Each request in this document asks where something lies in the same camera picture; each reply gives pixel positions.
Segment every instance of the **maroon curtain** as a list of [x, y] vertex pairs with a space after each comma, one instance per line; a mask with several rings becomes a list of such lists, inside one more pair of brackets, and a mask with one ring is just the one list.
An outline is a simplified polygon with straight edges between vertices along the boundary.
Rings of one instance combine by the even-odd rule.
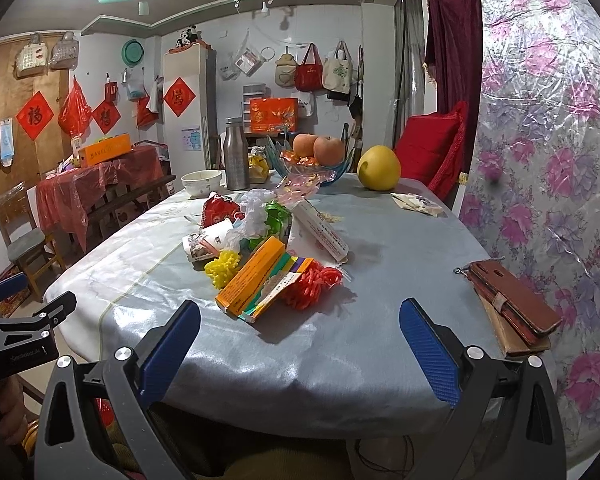
[[474, 153], [482, 81], [482, 4], [480, 0], [427, 0], [429, 32], [425, 63], [438, 89], [438, 111], [449, 113], [467, 102], [463, 171]]

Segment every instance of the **orange gift box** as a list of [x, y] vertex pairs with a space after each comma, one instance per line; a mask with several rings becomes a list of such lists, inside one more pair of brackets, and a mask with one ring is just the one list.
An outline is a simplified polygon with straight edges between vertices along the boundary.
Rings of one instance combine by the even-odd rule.
[[80, 167], [90, 168], [105, 160], [111, 160], [117, 156], [124, 155], [131, 151], [131, 138], [129, 134], [122, 134], [115, 137], [89, 144], [80, 148]]
[[298, 129], [298, 99], [289, 97], [254, 98], [249, 101], [251, 131], [255, 134], [277, 134], [286, 126]]

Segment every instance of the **gray chair cushion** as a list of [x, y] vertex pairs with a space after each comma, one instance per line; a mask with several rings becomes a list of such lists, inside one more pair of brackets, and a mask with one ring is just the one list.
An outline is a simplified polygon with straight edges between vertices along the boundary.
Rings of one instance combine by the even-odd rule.
[[43, 244], [45, 241], [45, 234], [36, 227], [28, 233], [22, 235], [16, 241], [11, 243], [7, 247], [7, 257], [10, 262], [16, 262], [18, 258], [27, 254], [30, 250], [36, 248], [38, 245]]

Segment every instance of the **red diamond paper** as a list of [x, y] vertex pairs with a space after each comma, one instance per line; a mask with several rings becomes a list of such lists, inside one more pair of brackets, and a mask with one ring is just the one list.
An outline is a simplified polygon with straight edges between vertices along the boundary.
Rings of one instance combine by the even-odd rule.
[[193, 90], [187, 86], [181, 77], [176, 79], [176, 82], [171, 85], [164, 95], [164, 102], [173, 110], [176, 117], [180, 117], [187, 106], [191, 104], [196, 95]]
[[102, 133], [107, 135], [120, 119], [120, 112], [113, 103], [101, 102], [92, 113]]
[[16, 115], [16, 119], [27, 135], [31, 137], [31, 140], [36, 140], [36, 137], [45, 129], [53, 116], [54, 112], [49, 107], [49, 103], [46, 102], [40, 92], [36, 92]]

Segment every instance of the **chinese character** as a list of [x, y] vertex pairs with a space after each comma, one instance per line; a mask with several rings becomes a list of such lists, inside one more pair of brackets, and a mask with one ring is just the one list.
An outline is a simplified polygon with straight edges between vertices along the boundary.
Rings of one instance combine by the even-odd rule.
[[40, 107], [36, 106], [35, 108], [29, 108], [29, 125], [38, 126], [41, 122], [42, 112], [40, 111]]
[[111, 124], [111, 110], [106, 109], [101, 111], [100, 122], [105, 126], [109, 126]]
[[176, 88], [173, 90], [173, 103], [176, 106], [182, 106], [184, 104], [184, 99], [182, 97], [182, 89]]

